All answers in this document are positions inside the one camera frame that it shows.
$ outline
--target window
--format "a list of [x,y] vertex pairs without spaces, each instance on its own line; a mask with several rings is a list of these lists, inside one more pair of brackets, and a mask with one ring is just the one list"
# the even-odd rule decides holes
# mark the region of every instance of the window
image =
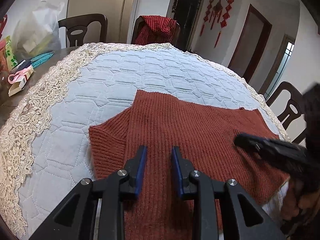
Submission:
[[276,85],[278,84],[278,81],[280,79],[280,77],[282,76],[282,73],[285,69],[285,66],[287,65],[290,57],[291,57],[291,54],[292,54],[292,51],[293,51],[293,48],[294,48],[294,44],[292,44],[291,42],[288,42],[287,44],[287,48],[284,52],[284,55],[282,57],[282,60],[281,60],[281,63],[279,65],[279,68],[275,74],[275,76],[273,77],[269,87],[267,88],[266,92],[264,93],[264,98],[267,100],[270,95],[272,94],[273,90],[275,89]]

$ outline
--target human hand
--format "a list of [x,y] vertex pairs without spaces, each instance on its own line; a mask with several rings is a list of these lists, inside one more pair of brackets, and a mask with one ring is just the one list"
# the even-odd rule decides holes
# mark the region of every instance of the human hand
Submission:
[[281,216],[284,220],[291,220],[299,214],[300,209],[308,209],[304,216],[304,224],[310,223],[317,215],[320,208],[320,189],[313,193],[304,194],[296,199],[298,183],[294,179],[290,179],[287,195],[284,197],[283,206],[281,208]]

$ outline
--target red tassel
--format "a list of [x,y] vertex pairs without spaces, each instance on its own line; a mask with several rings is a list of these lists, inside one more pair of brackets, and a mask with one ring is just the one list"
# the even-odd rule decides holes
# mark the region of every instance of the red tassel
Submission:
[[212,25],[211,25],[211,29],[210,29],[210,30],[212,30],[212,27],[213,27],[214,21],[216,20],[216,17],[217,17],[217,15],[214,14],[214,18],[213,18],[213,21],[212,21]]
[[202,28],[201,28],[201,31],[200,31],[200,36],[202,35],[203,30],[204,30],[204,24],[202,25]]
[[220,38],[220,34],[221,34],[221,31],[220,31],[219,34],[218,34],[218,38],[217,38],[217,41],[216,41],[216,44],[214,45],[214,47],[217,46],[218,40],[219,40],[219,38]]
[[212,15],[213,15],[213,10],[212,10],[212,12],[211,12],[211,16],[210,16],[209,22],[211,22]]
[[219,23],[219,21],[220,21],[221,14],[222,14],[222,9],[220,10],[220,13],[219,13],[219,17],[218,17],[218,21],[217,21],[217,23]]

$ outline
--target plastic bag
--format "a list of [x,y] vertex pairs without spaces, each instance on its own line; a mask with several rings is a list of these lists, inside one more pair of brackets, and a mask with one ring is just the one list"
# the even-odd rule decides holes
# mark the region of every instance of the plastic bag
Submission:
[[63,7],[63,2],[55,6],[41,0],[36,9],[18,22],[11,43],[18,62],[61,49],[57,17]]

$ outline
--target lace table trim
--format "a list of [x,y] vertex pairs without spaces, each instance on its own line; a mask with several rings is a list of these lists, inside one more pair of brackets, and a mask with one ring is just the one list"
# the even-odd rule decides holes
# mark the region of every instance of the lace table trim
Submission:
[[[0,214],[14,234],[24,235],[24,227],[27,226],[19,206],[18,189],[26,175],[32,173],[31,166],[34,158],[31,143],[37,134],[41,134],[44,129],[50,127],[51,106],[61,102],[68,95],[67,85],[80,76],[80,68],[97,55],[111,51],[171,48],[174,47],[169,43],[146,46],[114,43],[85,44],[52,66],[47,74],[29,89],[0,130]],[[290,141],[282,124],[266,105],[263,96],[258,95],[243,78],[222,65],[205,60],[196,54],[185,53],[238,79],[267,112],[284,140]]]

